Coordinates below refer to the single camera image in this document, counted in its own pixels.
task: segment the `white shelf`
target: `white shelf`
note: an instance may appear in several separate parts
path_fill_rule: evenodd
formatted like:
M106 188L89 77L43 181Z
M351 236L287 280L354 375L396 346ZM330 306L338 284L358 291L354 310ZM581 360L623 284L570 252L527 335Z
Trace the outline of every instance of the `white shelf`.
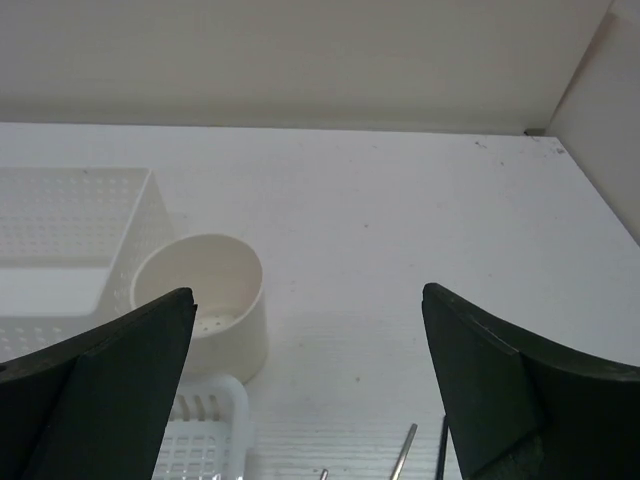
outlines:
M384 478L412 422L403 479L433 474L429 281L640 364L640 251L553 138L5 124L0 162L153 167L180 233L256 249L271 351L249 480Z

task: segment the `hole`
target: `hole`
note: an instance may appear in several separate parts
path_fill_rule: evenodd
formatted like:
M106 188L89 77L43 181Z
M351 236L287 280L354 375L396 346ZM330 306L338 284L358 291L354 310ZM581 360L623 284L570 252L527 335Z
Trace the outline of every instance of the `hole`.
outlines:
M184 398L184 395L178 395L178 403L182 408L182 420L188 422L191 420L191 412L189 411L189 405L187 404L187 400Z
M204 410L204 404L202 403L202 399L200 398L200 395L196 395L195 397L193 397L193 400L196 404L196 410L198 413L198 421L200 422L204 422L205 420L205 410Z
M213 421L220 421L220 405L215 395L209 395L209 401L211 402L211 408L213 408Z

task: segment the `white wall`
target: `white wall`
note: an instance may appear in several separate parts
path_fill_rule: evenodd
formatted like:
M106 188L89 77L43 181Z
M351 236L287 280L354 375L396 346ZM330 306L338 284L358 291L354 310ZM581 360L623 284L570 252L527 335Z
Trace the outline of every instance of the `white wall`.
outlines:
M640 241L640 2L618 2L553 118L567 147Z
M0 120L520 133L609 0L4 0Z

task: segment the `white cylindrical cup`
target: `white cylindrical cup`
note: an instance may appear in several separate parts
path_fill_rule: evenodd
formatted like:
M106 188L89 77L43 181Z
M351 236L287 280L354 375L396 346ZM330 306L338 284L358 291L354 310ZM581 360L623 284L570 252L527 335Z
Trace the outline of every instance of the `white cylindrical cup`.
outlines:
M135 274L132 306L179 287L190 287L198 304L184 373L226 373L241 382L253 377L268 351L262 265L253 249L216 234L170 243Z

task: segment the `white shelf surface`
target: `white shelf surface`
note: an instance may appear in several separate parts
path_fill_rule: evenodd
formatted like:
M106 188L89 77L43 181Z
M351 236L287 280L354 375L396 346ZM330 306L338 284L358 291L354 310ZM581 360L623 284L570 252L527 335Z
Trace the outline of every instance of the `white shelf surface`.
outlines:
M271 351L249 480L388 477L412 422L402 478L431 478L427 282L640 365L640 250L553 138L4 124L0 164L152 167L181 233L256 249Z

